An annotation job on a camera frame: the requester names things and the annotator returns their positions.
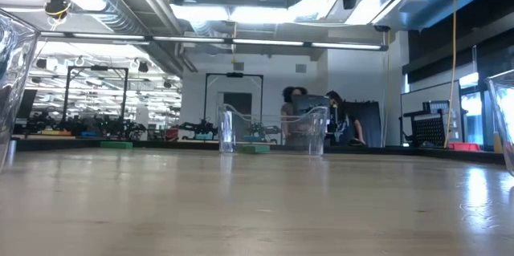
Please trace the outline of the long linear ceiling light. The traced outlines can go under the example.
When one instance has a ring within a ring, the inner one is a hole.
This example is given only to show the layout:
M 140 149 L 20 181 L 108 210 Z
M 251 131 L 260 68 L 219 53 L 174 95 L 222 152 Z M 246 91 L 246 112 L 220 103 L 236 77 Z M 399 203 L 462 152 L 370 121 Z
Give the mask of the long linear ceiling light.
M 156 36 L 156 35 L 120 35 L 120 34 L 98 34 L 98 33 L 77 33 L 77 32 L 56 32 L 41 31 L 40 36 L 47 39 L 94 39 L 111 40 L 122 42 L 158 42 L 158 43 L 205 43 L 205 44 L 228 44 L 228 45 L 255 45 L 255 46 L 277 46 L 277 47 L 302 47 L 317 49 L 337 49 L 353 51 L 387 51 L 389 47 L 382 44 L 365 43 L 328 43 L 297 40 L 278 39 L 245 39 L 245 38 L 215 38 L 215 37 L 189 37 L 189 36 Z

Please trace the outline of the person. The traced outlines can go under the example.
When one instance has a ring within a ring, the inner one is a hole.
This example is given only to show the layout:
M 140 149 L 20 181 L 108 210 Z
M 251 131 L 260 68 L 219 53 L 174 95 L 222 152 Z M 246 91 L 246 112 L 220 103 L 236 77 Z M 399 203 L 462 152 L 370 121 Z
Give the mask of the person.
M 333 144 L 340 146 L 366 146 L 360 121 L 347 109 L 345 102 L 335 91 L 329 91 L 330 124 Z
M 282 120 L 282 131 L 285 137 L 285 144 L 289 146 L 297 145 L 298 136 L 296 133 L 296 117 L 292 98 L 297 95 L 307 95 L 305 87 L 286 87 L 283 89 L 284 103 L 280 109 Z

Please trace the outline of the clear plastic bin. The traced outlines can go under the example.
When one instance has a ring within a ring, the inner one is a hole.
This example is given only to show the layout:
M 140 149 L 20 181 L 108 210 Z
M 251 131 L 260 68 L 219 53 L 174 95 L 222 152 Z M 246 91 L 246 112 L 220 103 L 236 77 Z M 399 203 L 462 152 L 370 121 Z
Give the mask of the clear plastic bin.
M 507 171 L 514 177 L 514 70 L 485 79 Z
M 0 172 L 35 56 L 39 31 L 0 9 Z
M 281 115 L 263 115 L 264 125 L 277 125 Z M 260 141 L 260 137 L 254 134 L 254 138 L 248 132 L 248 124 L 254 120 L 243 119 L 238 113 L 225 112 L 221 126 L 218 127 L 219 151 L 222 153 L 239 153 L 236 148 L 242 144 L 269 145 L 270 152 L 285 152 L 309 156 L 321 156 L 324 154 L 324 139 L 328 122 L 328 109 L 326 107 L 313 108 L 309 113 L 296 117 L 297 145 L 285 144 L 285 137 L 279 138 L 278 134 L 268 134 L 267 140 L 276 140 L 277 144 Z

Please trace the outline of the red plastic bin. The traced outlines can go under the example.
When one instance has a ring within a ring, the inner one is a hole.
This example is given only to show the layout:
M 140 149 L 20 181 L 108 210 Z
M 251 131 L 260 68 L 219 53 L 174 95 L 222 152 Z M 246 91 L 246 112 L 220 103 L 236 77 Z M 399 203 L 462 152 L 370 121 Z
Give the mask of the red plastic bin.
M 467 151 L 467 152 L 480 152 L 481 147 L 475 143 L 463 143 L 463 142 L 453 142 L 447 145 L 449 149 L 455 151 Z

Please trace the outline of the black pegboard on stand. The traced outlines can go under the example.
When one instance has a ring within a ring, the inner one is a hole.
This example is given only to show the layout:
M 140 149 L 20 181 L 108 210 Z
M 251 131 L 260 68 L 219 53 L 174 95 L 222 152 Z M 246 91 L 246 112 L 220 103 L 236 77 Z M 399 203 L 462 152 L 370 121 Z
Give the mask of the black pegboard on stand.
M 414 148 L 441 148 L 447 135 L 444 116 L 449 107 L 448 100 L 426 101 L 420 111 L 404 113 L 403 118 L 410 120 L 411 127 L 411 134 L 402 133 L 406 143 Z

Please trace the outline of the green block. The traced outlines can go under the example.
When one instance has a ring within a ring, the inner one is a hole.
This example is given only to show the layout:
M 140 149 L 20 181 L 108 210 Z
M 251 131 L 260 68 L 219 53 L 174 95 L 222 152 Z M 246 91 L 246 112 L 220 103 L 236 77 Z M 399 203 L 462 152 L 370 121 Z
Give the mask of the green block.
M 269 145 L 262 144 L 242 144 L 236 148 L 236 151 L 239 153 L 259 154 L 270 152 L 271 148 Z
M 106 140 L 100 142 L 101 148 L 119 148 L 119 149 L 132 149 L 133 143 L 128 141 L 113 141 Z

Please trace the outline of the black gantry frame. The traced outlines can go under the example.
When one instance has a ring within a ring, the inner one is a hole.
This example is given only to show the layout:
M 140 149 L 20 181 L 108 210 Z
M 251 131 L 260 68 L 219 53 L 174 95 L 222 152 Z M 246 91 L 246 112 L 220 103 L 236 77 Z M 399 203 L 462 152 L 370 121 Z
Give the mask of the black gantry frame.
M 225 112 L 235 112 L 245 120 L 263 118 L 264 76 L 237 71 L 206 73 L 204 79 L 204 120 L 220 127 Z
M 124 130 L 123 123 L 124 123 L 125 105 L 126 105 L 126 99 L 127 99 L 127 91 L 128 91 L 128 87 L 129 87 L 129 74 L 128 74 L 129 70 L 128 70 L 128 68 L 127 67 L 109 67 L 109 66 L 105 66 L 105 65 L 93 65 L 93 66 L 89 66 L 89 67 L 76 66 L 76 65 L 68 66 L 67 67 L 66 85 L 65 85 L 65 90 L 64 90 L 63 115 L 62 115 L 62 118 L 60 121 L 61 124 L 64 124 L 67 121 L 67 105 L 68 105 L 70 84 L 71 84 L 71 81 L 75 78 L 75 76 L 71 77 L 71 73 L 74 69 L 79 70 L 78 74 L 83 70 L 91 70 L 91 71 L 113 70 L 113 71 L 123 71 L 124 72 L 124 77 L 121 77 L 121 79 L 124 82 L 124 88 L 123 88 L 123 93 L 122 93 L 122 102 L 121 102 L 121 106 L 120 106 L 120 115 L 116 121 L 116 130 L 119 132 L 119 134 L 121 134 Z

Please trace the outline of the small dark monitor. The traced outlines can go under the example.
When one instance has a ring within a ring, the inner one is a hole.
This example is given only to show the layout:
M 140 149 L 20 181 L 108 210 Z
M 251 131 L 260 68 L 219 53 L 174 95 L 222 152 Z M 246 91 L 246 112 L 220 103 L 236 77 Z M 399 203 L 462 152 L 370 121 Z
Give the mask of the small dark monitor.
M 313 108 L 328 107 L 329 99 L 322 95 L 294 95 L 292 97 L 293 115 L 302 116 Z

